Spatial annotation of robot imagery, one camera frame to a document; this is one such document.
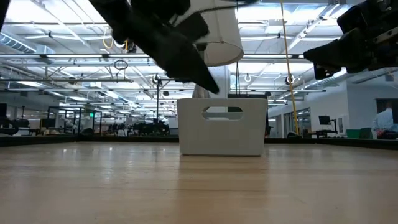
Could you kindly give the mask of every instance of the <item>ceiling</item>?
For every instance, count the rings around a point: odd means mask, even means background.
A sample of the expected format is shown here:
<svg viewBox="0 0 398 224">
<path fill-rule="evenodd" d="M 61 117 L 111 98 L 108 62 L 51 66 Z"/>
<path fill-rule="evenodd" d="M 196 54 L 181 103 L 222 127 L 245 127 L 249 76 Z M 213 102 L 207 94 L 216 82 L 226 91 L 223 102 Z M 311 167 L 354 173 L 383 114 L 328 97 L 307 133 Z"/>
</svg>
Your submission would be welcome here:
<svg viewBox="0 0 398 224">
<path fill-rule="evenodd" d="M 2 34 L 12 37 L 25 45 L 37 48 L 47 46 L 56 54 L 120 54 L 123 49 L 116 46 L 110 36 L 110 30 L 104 19 L 96 12 L 88 0 L 12 0 Z M 285 44 L 282 26 L 280 4 L 259 3 L 237 10 L 239 31 L 245 54 L 284 54 Z M 284 6 L 286 20 L 286 36 L 289 54 L 303 54 L 306 50 L 329 43 L 341 36 L 336 18 L 349 9 L 349 5 L 329 5 L 327 1 L 287 1 Z M 0 52 L 4 54 L 20 54 L 6 45 L 0 44 Z M 51 65 L 37 63 L 34 60 L 7 59 L 16 68 L 19 75 L 27 78 L 49 77 L 53 79 L 77 78 L 88 79 L 89 82 L 79 82 L 72 85 L 67 82 L 45 83 L 52 88 L 86 88 L 90 85 L 105 89 L 153 90 L 152 79 L 155 74 L 167 78 L 164 71 L 149 59 L 127 59 L 129 67 L 117 70 L 114 60 L 76 60 L 67 58 L 55 60 Z M 286 90 L 287 64 L 284 60 L 262 61 L 243 60 L 238 63 L 240 89 L 271 88 Z M 236 64 L 228 65 L 230 75 L 236 74 Z M 314 82 L 313 65 L 305 60 L 290 63 L 290 72 L 296 78 L 295 86 Z M 225 75 L 224 70 L 210 68 L 213 76 Z M 93 84 L 94 79 L 112 80 Z M 128 79 L 129 82 L 115 82 L 115 79 Z M 20 83 L 13 84 L 15 88 L 28 88 Z M 169 96 L 161 94 L 165 103 L 192 95 L 192 84 L 169 82 L 164 90 L 186 89 L 185 91 L 170 91 Z M 115 101 L 108 96 L 98 96 L 94 92 L 85 97 L 91 101 L 122 103 L 121 99 L 133 103 L 153 103 L 155 92 L 117 92 L 119 98 Z M 273 93 L 279 99 L 281 93 Z"/>
</svg>

